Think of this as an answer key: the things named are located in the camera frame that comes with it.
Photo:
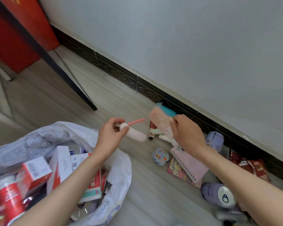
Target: white box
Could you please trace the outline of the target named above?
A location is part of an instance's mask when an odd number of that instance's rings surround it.
[[[91,153],[84,153],[84,154],[70,156],[73,171],[90,154]],[[101,197],[102,197],[102,192],[101,192],[101,170],[98,170],[98,172],[94,176],[91,184],[88,186],[88,189],[85,191],[85,193],[83,194],[82,198],[79,200],[79,203],[100,199]]]
[[[22,199],[31,196],[41,189],[51,174],[52,170],[44,157],[38,157],[23,163],[16,176]]]
[[[47,195],[58,187],[72,173],[68,146],[57,146],[49,161],[53,173],[47,182]]]

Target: hand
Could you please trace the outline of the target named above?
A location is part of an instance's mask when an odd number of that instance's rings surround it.
[[[173,120],[170,125],[174,139],[185,151],[199,160],[202,150],[207,146],[202,130],[186,115],[176,115]]]
[[[124,123],[123,118],[110,118],[109,121],[99,130],[99,136],[94,151],[100,152],[105,157],[109,157],[119,146],[122,138],[127,134],[129,127],[121,131],[115,125]]]

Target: spiral notebook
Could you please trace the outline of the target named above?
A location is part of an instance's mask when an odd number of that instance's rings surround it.
[[[175,146],[171,149],[171,154],[189,176],[189,178],[197,183],[205,173],[208,168],[200,161],[193,158],[187,152],[183,151],[180,146]]]

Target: teal plastic item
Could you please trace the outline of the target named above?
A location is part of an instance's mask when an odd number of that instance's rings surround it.
[[[157,107],[159,107],[167,116],[174,117],[177,115],[172,109],[169,109],[162,105],[162,102],[159,102],[156,104]]]

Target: white plastic bag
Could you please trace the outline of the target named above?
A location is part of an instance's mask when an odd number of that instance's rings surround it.
[[[50,158],[56,146],[76,142],[92,152],[97,142],[98,130],[77,124],[58,121],[39,128],[13,143],[0,147],[0,176],[28,160],[44,156]],[[131,161],[127,154],[117,149],[105,162],[110,170],[107,181],[112,184],[95,212],[71,225],[107,225],[124,201],[131,184]]]

